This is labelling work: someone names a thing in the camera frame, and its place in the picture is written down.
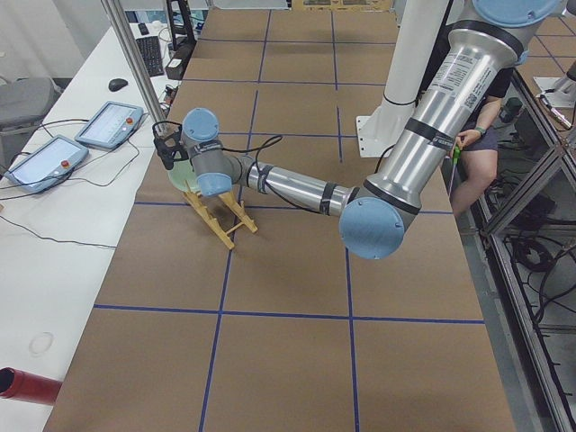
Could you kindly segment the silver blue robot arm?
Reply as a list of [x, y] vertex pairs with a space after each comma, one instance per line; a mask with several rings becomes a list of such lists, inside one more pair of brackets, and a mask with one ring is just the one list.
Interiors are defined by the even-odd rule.
[[359, 257], [395, 252], [421, 208], [421, 193], [499, 71], [520, 64], [556, 1], [467, 1], [449, 34], [451, 49], [391, 154], [357, 188], [345, 188], [256, 157], [233, 157], [219, 141], [216, 116], [191, 110], [183, 145], [202, 194], [242, 185], [310, 212], [338, 217], [340, 237]]

